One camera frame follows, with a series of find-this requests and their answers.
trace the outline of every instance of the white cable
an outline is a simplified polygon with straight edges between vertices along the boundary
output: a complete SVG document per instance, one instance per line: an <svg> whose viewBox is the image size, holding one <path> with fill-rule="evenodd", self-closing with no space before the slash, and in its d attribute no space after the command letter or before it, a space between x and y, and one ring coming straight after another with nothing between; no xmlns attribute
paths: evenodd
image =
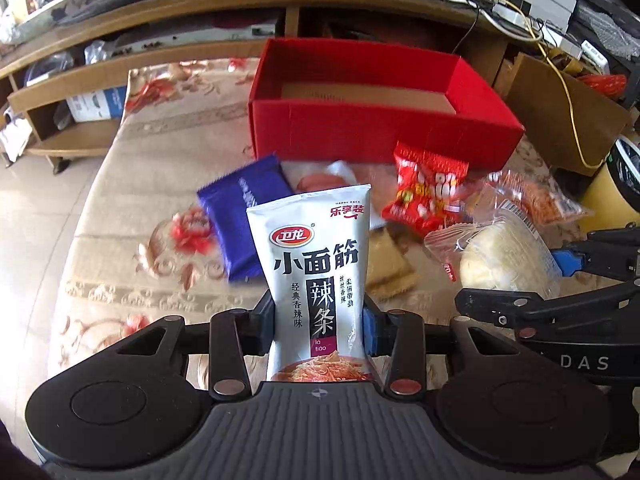
<svg viewBox="0 0 640 480"><path fill-rule="evenodd" d="M542 32L539 32L535 38L532 38L531 36L523 36L521 34L514 34L510 30L507 30L506 28L504 28L500 23L495 21L494 18L488 12L486 12L486 10L484 10L482 7L479 7L478 4L476 4L473 0L447 0L447 1L452 4L467 4L469 7L478 9L480 11L480 14L482 14L489 23L491 23L497 30L499 30L501 33L503 33L505 36L508 36L512 40L523 41L525 43L538 43L543 39Z"/></svg>

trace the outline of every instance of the cardboard box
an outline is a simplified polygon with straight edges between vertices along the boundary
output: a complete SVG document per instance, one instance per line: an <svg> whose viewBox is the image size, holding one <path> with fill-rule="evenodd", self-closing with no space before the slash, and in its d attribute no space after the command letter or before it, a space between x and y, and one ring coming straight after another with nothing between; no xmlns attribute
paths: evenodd
<svg viewBox="0 0 640 480"><path fill-rule="evenodd" d="M76 123L119 119L124 111L127 87L98 90L66 99Z"/></svg>
<svg viewBox="0 0 640 480"><path fill-rule="evenodd" d="M458 56L367 41L269 40L249 99L254 150L393 162L401 140L500 170L523 126Z"/></svg>
<svg viewBox="0 0 640 480"><path fill-rule="evenodd" d="M629 112L581 81L563 77L574 106L582 155L595 166L628 128ZM564 88L547 63L526 54L518 54L514 63L505 60L494 88L525 125L527 138L548 166L587 176L597 171L580 160Z"/></svg>

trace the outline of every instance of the cable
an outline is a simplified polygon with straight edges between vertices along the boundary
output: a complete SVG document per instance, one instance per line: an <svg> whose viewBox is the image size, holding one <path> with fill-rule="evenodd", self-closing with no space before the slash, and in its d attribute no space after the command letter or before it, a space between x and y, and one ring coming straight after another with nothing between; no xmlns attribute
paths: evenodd
<svg viewBox="0 0 640 480"><path fill-rule="evenodd" d="M574 138L575 138L575 145L578 148L578 155L580 155L580 161L582 162L582 164L585 166L585 168L589 168L590 170L596 170L597 168L600 167L600 165L604 162L604 159L600 161L599 164L597 164L596 166L594 166L593 164L588 164L586 160L584 160L584 155L582 154L582 148L580 146L580 139L578 138L578 131L575 127L575 117L574 117L574 104L571 101L571 94L569 94L569 89L566 85L566 82L564 81L564 77L562 77L562 74L560 73L560 71L556 68L556 66L552 63L552 61L548 58L545 49L542 47L541 45L541 40L542 38L542 34L540 35L536 35L536 33L534 32L533 28L531 27L531 23L529 21L529 19L527 18L527 16L524 14L524 12L522 12L522 10L513 5L509 0L497 0L499 2L502 2L504 4L506 4L507 6L511 7L512 9L516 10L516 12L520 13L522 15L522 17L525 20L525 24L527 25L527 29L529 30L529 34L531 35L531 39L529 40L528 38L526 40L523 40L522 36L518 36L516 34L511 34L509 31L507 31L505 28L501 27L495 20L493 20L492 18L490 19L490 15L488 12L486 12L484 9L480 9L479 5L476 4L475 2L472 2L471 0L462 0L463 2L465 2L467 5L470 5L471 7L475 7L476 10L478 10L479 13L481 13L484 18L489 21L489 23L491 23L497 30L500 30L503 34L507 35L510 38L516 39L518 41L529 41L529 43L535 43L537 45L537 47L539 48L540 52L542 53L542 56L544 57L546 63L553 69L553 71L556 73L556 75L558 76L558 78L560 79L560 82L562 83L562 88L564 89L564 94L566 95L566 99L567 102L569 103L569 117L571 118L571 126L572 129L574 131Z"/></svg>
<svg viewBox="0 0 640 480"><path fill-rule="evenodd" d="M490 13L482 9L480 5L478 5L473 0L447 0L447 1L452 4L467 4L473 9L478 9L480 14L482 14L489 23L491 23L497 30L499 30L501 33L503 33L505 36L508 36L512 40L524 41L525 43L538 43L540 40L543 39L542 34L536 35L535 33L533 33L531 35L532 36L531 38L529 36L523 36L521 34L514 34L510 30L507 30L506 28L504 28L500 23L498 23L498 21L496 21L496 19Z"/></svg>
<svg viewBox="0 0 640 480"><path fill-rule="evenodd" d="M526 16L524 15L524 12L522 12L522 10L520 10L518 7L516 7L515 5L513 5L509 0L500 0L503 1L505 4L507 4L508 6L512 7L514 10L516 10L517 12L519 12L522 16L524 16L526 18ZM529 23L529 20L526 20L527 23L527 27L529 28L529 33L531 34L531 36L535 36L535 33L533 32L533 29ZM538 42L538 48L540 49L540 52L542 53L542 56L545 58L546 62L548 63L548 65L553 69L553 71L556 73L556 75L558 76L558 78L560 79L560 82L562 83L562 88L564 89L564 94L566 95L566 100L569 103L569 117L571 117L571 126L572 129L574 130L574 138L575 138L575 145L578 148L578 155L580 155L580 161L582 162L582 164L584 165L585 168L589 168L590 170L597 170L601 164L604 162L604 159L602 159L597 165L593 165L593 164L588 164L586 160L584 160L584 155L582 154L582 148L580 146L580 139L578 138L578 131L575 127L575 117L574 117L574 104L571 101L571 95L569 94L569 89L566 85L566 82L564 81L564 77L562 77L562 74L560 73L560 71L558 70L558 68L553 64L553 62L548 58L545 49L542 48L542 46L540 45L540 42Z"/></svg>
<svg viewBox="0 0 640 480"><path fill-rule="evenodd" d="M542 32L542 28L545 27L545 22L543 22L540 18L536 18L536 23L538 24L538 32ZM558 42L556 41L556 38L554 37L554 35L549 33L549 37L553 40L554 47L560 48L560 45L558 45Z"/></svg>
<svg viewBox="0 0 640 480"><path fill-rule="evenodd" d="M478 22L478 18L480 18L480 7L476 6L476 18L474 19L474 22L471 24L471 27L469 27L469 30L466 31L465 35L462 36L462 38L460 38L460 41L458 42L458 44L453 48L453 50L451 51L452 54L455 54L457 52L457 50L459 49L460 45L464 43L464 41L466 40L466 37L471 34L471 31L474 30L474 27L476 26L476 23Z"/></svg>

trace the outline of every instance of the tile floor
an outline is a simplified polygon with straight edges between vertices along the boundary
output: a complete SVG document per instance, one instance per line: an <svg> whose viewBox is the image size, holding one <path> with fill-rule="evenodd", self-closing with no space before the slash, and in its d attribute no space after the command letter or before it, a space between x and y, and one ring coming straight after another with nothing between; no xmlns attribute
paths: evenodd
<svg viewBox="0 0 640 480"><path fill-rule="evenodd" d="M0 419L37 455L24 425L31 392L47 378L50 323L66 254L101 158L53 176L42 157L0 166Z"/></svg>

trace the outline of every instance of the clear plastic bag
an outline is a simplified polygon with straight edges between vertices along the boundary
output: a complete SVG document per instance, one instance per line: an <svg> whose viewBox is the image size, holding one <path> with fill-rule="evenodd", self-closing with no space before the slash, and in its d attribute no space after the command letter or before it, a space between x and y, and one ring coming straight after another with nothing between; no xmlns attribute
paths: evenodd
<svg viewBox="0 0 640 480"><path fill-rule="evenodd" d="M490 173L467 184L461 191L466 215L477 219L476 211L491 212L510 200L538 227L573 222L592 212L562 193L553 178L541 184L516 171Z"/></svg>
<svg viewBox="0 0 640 480"><path fill-rule="evenodd" d="M56 52L45 59L40 59L33 63L24 76L24 85L31 86L33 84L44 81L59 72L64 72L72 68L74 58L66 50Z"/></svg>
<svg viewBox="0 0 640 480"><path fill-rule="evenodd" d="M429 233L424 246L453 281L469 288L559 294L562 273L540 234L509 200L479 208L475 222Z"/></svg>
<svg viewBox="0 0 640 480"><path fill-rule="evenodd" d="M113 43L103 40L95 40L84 49L84 63L91 65L100 61L106 61L113 53Z"/></svg>

